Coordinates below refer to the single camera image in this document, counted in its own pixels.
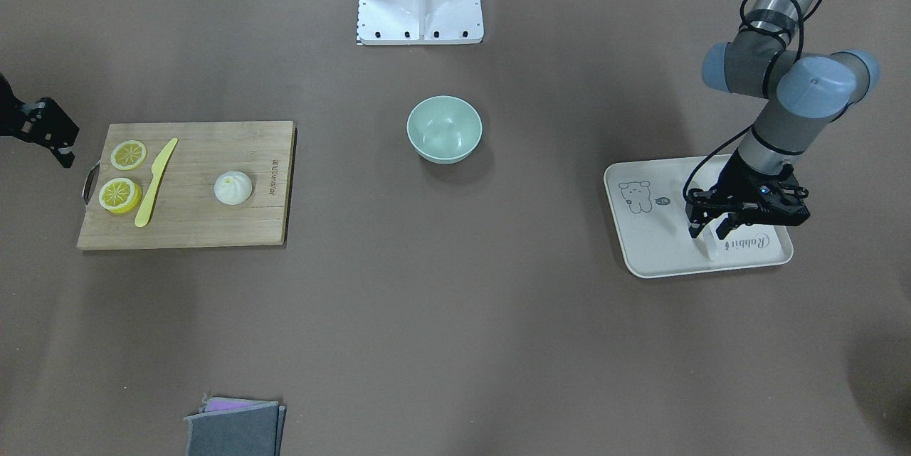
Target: cutting board handle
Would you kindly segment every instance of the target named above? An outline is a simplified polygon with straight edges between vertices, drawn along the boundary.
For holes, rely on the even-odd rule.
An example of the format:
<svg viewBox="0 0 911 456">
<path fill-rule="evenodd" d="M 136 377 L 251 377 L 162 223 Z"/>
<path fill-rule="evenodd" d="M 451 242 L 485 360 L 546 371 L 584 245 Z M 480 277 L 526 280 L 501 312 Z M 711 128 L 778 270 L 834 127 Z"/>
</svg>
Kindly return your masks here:
<svg viewBox="0 0 911 456">
<path fill-rule="evenodd" d="M 101 168 L 101 161 L 95 162 L 95 166 L 88 171 L 88 175 L 85 175 L 85 184 L 82 185 L 82 201 L 85 202 L 85 206 L 88 207 L 88 202 L 92 199 L 92 183 L 95 181 L 95 177 L 98 177 L 98 170 Z"/>
</svg>

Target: bowl rim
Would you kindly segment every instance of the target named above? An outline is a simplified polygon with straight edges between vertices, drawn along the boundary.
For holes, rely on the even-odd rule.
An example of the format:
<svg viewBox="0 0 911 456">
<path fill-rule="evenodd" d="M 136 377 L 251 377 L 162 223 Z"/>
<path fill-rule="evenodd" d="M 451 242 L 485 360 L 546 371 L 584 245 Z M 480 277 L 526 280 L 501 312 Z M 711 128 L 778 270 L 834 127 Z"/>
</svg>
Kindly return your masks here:
<svg viewBox="0 0 911 456">
<path fill-rule="evenodd" d="M 466 151 L 464 154 L 456 155 L 456 157 L 437 157 L 437 155 L 432 155 L 432 154 L 429 154 L 428 152 L 424 152 L 414 142 L 414 138 L 411 134 L 411 117 L 414 116 L 414 112 L 417 110 L 417 108 L 419 108 L 421 105 L 423 105 L 423 103 L 430 102 L 430 100 L 436 100 L 436 99 L 458 100 L 459 102 L 462 102 L 466 106 L 469 106 L 469 108 L 471 108 L 471 112 L 475 113 L 475 118 L 478 119 L 478 126 L 479 126 L 478 139 L 475 140 L 475 144 L 471 145 L 471 148 L 469 148 L 468 151 Z M 478 145 L 481 143 L 481 136 L 484 135 L 484 122 L 481 121 L 481 115 L 478 114 L 478 110 L 475 109 L 475 106 L 472 106 L 470 103 L 468 103 L 467 100 L 459 99 L 458 97 L 454 97 L 452 95 L 436 95 L 436 96 L 428 97 L 424 100 L 421 100 L 419 103 L 417 103 L 417 106 L 414 106 L 414 108 L 411 110 L 411 113 L 409 113 L 409 115 L 408 115 L 408 119 L 406 121 L 406 125 L 404 125 L 404 129 L 408 133 L 408 141 L 411 142 L 411 146 L 413 146 L 414 150 L 416 150 L 420 155 L 423 155 L 423 157 L 430 157 L 432 159 L 437 159 L 439 161 L 458 161 L 458 160 L 468 157 L 468 155 L 471 154 L 471 152 L 475 151 L 475 148 L 478 148 Z"/>
</svg>

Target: blue joint cap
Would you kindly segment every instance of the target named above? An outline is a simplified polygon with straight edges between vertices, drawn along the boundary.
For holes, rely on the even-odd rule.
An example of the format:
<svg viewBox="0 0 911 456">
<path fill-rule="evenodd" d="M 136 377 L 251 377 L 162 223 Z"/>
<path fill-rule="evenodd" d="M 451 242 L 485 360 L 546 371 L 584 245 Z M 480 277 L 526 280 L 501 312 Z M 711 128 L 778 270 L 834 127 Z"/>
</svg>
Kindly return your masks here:
<svg viewBox="0 0 911 456">
<path fill-rule="evenodd" d="M 851 100 L 857 79 L 836 60 L 813 56 L 797 61 L 778 82 L 778 102 L 804 118 L 836 115 Z"/>
<path fill-rule="evenodd" d="M 861 100 L 863 100 L 866 96 L 868 96 L 868 94 L 870 94 L 870 92 L 873 91 L 873 89 L 876 87 L 876 83 L 879 83 L 879 61 L 873 57 L 873 54 L 856 50 L 856 48 L 849 48 L 849 50 L 842 52 L 859 58 L 859 60 L 863 61 L 863 64 L 866 65 L 866 71 L 870 73 L 870 86 L 868 89 L 866 89 L 866 93 L 863 93 L 863 97 L 861 97 Z"/>
<path fill-rule="evenodd" d="M 725 77 L 725 53 L 728 44 L 716 43 L 709 49 L 702 62 L 702 82 L 709 88 L 715 88 L 725 93 L 730 93 L 728 80 Z"/>
</svg>

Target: lemon half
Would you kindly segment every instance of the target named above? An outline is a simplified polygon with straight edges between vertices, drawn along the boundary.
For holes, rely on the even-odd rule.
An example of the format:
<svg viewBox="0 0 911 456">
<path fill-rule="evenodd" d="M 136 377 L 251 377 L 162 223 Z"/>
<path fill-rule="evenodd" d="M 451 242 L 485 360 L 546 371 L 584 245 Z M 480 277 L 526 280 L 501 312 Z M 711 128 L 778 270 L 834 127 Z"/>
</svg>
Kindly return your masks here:
<svg viewBox="0 0 911 456">
<path fill-rule="evenodd" d="M 98 191 L 98 203 L 115 215 L 128 213 L 139 205 L 142 190 L 127 178 L 111 179 Z"/>
<path fill-rule="evenodd" d="M 120 171 L 136 168 L 146 160 L 146 145 L 136 139 L 118 144 L 111 152 L 111 164 Z"/>
</svg>

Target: bear drawing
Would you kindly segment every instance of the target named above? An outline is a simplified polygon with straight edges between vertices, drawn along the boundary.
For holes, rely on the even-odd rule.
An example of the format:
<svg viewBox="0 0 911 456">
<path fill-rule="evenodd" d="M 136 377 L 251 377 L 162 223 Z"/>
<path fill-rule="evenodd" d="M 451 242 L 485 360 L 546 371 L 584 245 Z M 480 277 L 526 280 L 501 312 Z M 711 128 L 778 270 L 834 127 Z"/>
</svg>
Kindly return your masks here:
<svg viewBox="0 0 911 456">
<path fill-rule="evenodd" d="M 651 191 L 648 190 L 648 181 L 625 181 L 619 184 L 619 188 L 634 215 L 651 212 Z"/>
</svg>

